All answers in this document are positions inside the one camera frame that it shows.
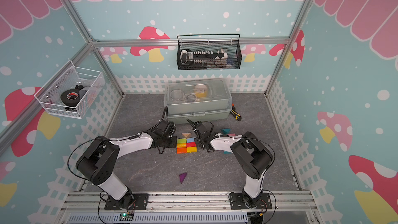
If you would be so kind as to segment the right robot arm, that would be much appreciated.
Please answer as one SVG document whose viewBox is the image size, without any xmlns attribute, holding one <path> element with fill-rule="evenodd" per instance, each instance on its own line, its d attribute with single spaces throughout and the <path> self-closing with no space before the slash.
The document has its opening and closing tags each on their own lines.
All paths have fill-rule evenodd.
<svg viewBox="0 0 398 224">
<path fill-rule="evenodd" d="M 196 134 L 199 145 L 207 152 L 226 151 L 232 153 L 246 174 L 246 182 L 241 193 L 242 202 L 254 208 L 261 202 L 263 181 L 266 172 L 275 161 L 275 152 L 267 148 L 253 133 L 242 135 L 214 133 L 214 126 L 207 128 L 202 121 L 187 122 Z"/>
</svg>

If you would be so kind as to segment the yellow black screwdriver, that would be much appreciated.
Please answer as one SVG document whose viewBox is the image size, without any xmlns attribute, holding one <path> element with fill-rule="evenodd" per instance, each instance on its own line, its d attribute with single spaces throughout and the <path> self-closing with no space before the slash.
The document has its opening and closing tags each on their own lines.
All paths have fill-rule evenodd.
<svg viewBox="0 0 398 224">
<path fill-rule="evenodd" d="M 235 110 L 231 110 L 230 114 L 237 120 L 237 121 L 241 121 L 241 115 L 239 113 L 237 113 Z"/>
</svg>

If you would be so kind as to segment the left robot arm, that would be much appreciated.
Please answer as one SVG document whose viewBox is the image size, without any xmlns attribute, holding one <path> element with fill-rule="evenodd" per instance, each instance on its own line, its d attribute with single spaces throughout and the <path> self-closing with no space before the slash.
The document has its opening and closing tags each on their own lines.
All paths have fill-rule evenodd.
<svg viewBox="0 0 398 224">
<path fill-rule="evenodd" d="M 81 178 L 106 192 L 118 208 L 132 210 L 135 196 L 114 173 L 115 164 L 119 158 L 136 151 L 156 148 L 163 154 L 166 148 L 175 148 L 176 125 L 168 120 L 167 114 L 168 107 L 165 107 L 157 124 L 136 135 L 117 139 L 98 136 L 90 140 L 89 147 L 75 163 L 75 168 L 83 175 Z"/>
</svg>

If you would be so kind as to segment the black tape roll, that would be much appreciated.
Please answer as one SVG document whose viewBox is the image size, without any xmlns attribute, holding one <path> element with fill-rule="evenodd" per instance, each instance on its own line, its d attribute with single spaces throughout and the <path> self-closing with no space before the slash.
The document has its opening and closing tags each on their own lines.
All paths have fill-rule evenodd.
<svg viewBox="0 0 398 224">
<path fill-rule="evenodd" d="M 60 97 L 61 101 L 68 107 L 76 107 L 81 100 L 79 89 L 69 89 L 64 91 Z"/>
</svg>

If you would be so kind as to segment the light blue block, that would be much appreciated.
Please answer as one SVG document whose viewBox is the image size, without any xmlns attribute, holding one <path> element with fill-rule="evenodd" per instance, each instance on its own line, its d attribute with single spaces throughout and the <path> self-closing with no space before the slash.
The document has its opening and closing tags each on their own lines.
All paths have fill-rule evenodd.
<svg viewBox="0 0 398 224">
<path fill-rule="evenodd" d="M 194 142 L 195 142 L 194 138 L 186 139 L 186 143 L 194 143 Z"/>
</svg>

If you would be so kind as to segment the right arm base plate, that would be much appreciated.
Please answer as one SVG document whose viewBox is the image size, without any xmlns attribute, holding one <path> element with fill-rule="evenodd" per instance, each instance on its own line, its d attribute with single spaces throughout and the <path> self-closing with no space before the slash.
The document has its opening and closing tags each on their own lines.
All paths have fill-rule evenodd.
<svg viewBox="0 0 398 224">
<path fill-rule="evenodd" d="M 229 193 L 231 209 L 259 209 L 270 210 L 273 208 L 269 193 L 260 193 L 256 198 L 251 198 L 246 193 Z"/>
</svg>

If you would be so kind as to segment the purple triangle block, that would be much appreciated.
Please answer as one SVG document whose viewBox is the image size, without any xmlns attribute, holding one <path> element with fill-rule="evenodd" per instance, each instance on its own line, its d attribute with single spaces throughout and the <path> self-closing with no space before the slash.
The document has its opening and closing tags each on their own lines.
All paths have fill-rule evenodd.
<svg viewBox="0 0 398 224">
<path fill-rule="evenodd" d="M 186 179 L 187 175 L 188 175 L 188 173 L 181 173 L 179 175 L 179 180 L 180 180 L 181 184 L 184 182 L 184 180 Z"/>
</svg>

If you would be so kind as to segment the white black tool in basket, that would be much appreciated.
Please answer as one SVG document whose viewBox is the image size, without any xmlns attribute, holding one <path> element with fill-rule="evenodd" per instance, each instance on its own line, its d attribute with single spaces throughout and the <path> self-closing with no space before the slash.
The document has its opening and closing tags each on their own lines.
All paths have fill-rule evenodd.
<svg viewBox="0 0 398 224">
<path fill-rule="evenodd" d="M 188 49 L 182 50 L 177 61 L 182 66 L 213 66 L 216 65 L 217 60 L 227 61 L 228 54 L 225 51 L 191 51 Z"/>
</svg>

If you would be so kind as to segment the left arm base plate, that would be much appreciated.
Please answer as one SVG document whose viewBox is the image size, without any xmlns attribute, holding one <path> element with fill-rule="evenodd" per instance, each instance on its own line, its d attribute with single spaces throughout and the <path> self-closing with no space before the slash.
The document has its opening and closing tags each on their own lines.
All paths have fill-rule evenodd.
<svg viewBox="0 0 398 224">
<path fill-rule="evenodd" d="M 149 194 L 132 193 L 127 193 L 120 200 L 115 200 L 111 196 L 108 196 L 104 209 L 106 211 L 146 210 L 148 198 Z"/>
</svg>

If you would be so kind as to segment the translucent plastic storage box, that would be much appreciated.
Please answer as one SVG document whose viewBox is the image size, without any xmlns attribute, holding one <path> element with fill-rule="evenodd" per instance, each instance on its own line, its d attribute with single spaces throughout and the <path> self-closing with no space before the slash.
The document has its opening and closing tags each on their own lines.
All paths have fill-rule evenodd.
<svg viewBox="0 0 398 224">
<path fill-rule="evenodd" d="M 164 105 L 175 124 L 228 118 L 232 96 L 223 78 L 167 84 Z"/>
</svg>

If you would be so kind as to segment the green block top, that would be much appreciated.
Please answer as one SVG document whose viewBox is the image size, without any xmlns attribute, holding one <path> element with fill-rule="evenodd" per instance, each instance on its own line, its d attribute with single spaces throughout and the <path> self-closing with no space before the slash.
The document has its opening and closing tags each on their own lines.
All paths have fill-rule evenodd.
<svg viewBox="0 0 398 224">
<path fill-rule="evenodd" d="M 186 143 L 187 142 L 187 139 L 178 139 L 177 140 L 177 143 L 178 144 L 184 144 L 184 143 Z"/>
</svg>

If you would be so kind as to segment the red block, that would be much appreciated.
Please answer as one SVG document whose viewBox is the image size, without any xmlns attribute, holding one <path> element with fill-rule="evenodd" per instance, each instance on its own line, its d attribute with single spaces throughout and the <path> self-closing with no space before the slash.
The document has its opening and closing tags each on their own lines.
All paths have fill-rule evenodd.
<svg viewBox="0 0 398 224">
<path fill-rule="evenodd" d="M 186 147 L 196 147 L 196 143 L 195 142 L 189 142 L 186 144 Z"/>
</svg>

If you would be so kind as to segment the small tan cube block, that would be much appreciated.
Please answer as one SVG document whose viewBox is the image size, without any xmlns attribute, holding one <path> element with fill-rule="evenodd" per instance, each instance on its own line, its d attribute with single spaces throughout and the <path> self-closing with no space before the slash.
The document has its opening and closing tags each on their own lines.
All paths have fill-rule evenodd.
<svg viewBox="0 0 398 224">
<path fill-rule="evenodd" d="M 182 133 L 182 135 L 183 135 L 183 137 L 184 138 L 190 138 L 191 136 L 192 136 L 192 134 L 191 133 Z"/>
</svg>

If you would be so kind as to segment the green lit circuit board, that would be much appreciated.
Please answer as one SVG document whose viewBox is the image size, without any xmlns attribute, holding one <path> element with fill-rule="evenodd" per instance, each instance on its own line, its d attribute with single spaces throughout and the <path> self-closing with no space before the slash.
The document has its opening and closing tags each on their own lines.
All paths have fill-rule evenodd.
<svg viewBox="0 0 398 224">
<path fill-rule="evenodd" d="M 134 219 L 134 213 L 121 213 L 119 216 L 120 222 L 130 223 Z"/>
</svg>

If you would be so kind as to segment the orange yellow supermarket block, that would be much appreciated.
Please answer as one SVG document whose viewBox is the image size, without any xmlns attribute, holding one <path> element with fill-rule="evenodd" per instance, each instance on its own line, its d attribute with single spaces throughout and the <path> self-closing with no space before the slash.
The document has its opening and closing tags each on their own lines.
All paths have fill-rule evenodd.
<svg viewBox="0 0 398 224">
<path fill-rule="evenodd" d="M 187 144 L 186 143 L 178 143 L 177 148 L 186 148 Z"/>
</svg>

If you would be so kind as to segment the teal triangle block top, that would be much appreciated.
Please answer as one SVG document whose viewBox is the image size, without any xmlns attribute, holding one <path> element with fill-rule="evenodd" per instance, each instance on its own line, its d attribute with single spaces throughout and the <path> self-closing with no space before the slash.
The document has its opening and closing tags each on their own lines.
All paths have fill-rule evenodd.
<svg viewBox="0 0 398 224">
<path fill-rule="evenodd" d="M 231 132 L 231 129 L 229 129 L 229 128 L 221 129 L 222 134 L 229 134 L 230 132 Z"/>
</svg>

